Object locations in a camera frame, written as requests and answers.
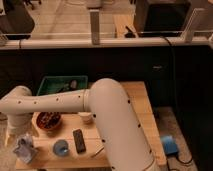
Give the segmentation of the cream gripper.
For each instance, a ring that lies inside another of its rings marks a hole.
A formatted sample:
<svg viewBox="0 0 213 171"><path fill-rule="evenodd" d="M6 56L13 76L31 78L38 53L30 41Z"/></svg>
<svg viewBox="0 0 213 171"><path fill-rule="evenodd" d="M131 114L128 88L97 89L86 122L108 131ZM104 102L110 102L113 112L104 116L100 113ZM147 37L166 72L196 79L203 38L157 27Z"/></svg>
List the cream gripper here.
<svg viewBox="0 0 213 171"><path fill-rule="evenodd" d="M22 135L29 132L32 129L32 123L27 123L24 125L13 126L11 124L7 125L7 138L10 139L16 135Z"/></svg>

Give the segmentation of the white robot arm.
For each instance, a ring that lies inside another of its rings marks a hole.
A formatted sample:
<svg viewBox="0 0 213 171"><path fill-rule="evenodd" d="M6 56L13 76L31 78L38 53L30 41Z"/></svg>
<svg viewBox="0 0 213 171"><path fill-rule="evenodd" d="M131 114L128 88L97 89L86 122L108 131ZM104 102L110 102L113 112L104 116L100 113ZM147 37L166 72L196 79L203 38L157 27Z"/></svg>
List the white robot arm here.
<svg viewBox="0 0 213 171"><path fill-rule="evenodd" d="M109 78L88 89L33 96L17 86L0 99L8 117L8 131L27 129L33 112L89 112L94 118L113 171L160 171L143 127L123 86Z"/></svg>

